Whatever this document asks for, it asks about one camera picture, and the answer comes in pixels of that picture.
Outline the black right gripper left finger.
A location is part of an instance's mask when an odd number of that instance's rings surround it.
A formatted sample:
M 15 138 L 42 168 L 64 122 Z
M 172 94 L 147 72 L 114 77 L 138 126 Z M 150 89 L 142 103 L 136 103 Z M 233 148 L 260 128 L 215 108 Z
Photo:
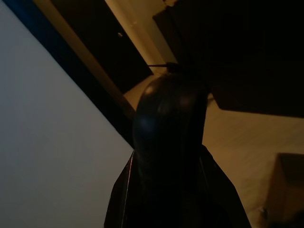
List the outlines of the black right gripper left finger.
M 162 208 L 159 181 L 161 180 L 162 145 L 161 122 L 156 116 L 160 86 L 165 76 L 153 75 L 124 94 L 136 110 L 133 121 L 133 141 L 141 184 L 141 199 L 137 215 L 142 228 L 164 227 L 165 209 Z

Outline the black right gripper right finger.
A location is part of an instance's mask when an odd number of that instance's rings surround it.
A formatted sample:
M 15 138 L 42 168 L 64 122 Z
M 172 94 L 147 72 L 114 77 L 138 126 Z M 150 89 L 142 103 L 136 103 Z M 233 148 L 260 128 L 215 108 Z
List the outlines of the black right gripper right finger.
M 172 135 L 178 145 L 174 155 L 174 183 L 179 224 L 182 228 L 205 228 L 209 224 L 210 196 L 202 167 L 202 137 L 207 95 L 202 84 L 184 75 L 173 75 Z

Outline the dark tall furniture panel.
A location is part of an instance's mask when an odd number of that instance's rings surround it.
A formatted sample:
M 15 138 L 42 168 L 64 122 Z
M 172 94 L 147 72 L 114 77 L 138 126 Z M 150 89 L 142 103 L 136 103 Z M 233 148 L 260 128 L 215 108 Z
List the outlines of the dark tall furniture panel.
M 152 75 L 105 0 L 51 0 L 124 94 Z

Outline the brown cardboard box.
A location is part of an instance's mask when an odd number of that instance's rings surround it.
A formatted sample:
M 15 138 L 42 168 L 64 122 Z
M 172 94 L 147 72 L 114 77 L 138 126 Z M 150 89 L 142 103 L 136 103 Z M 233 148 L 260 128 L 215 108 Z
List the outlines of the brown cardboard box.
M 266 211 L 268 228 L 304 228 L 304 154 L 277 155 Z

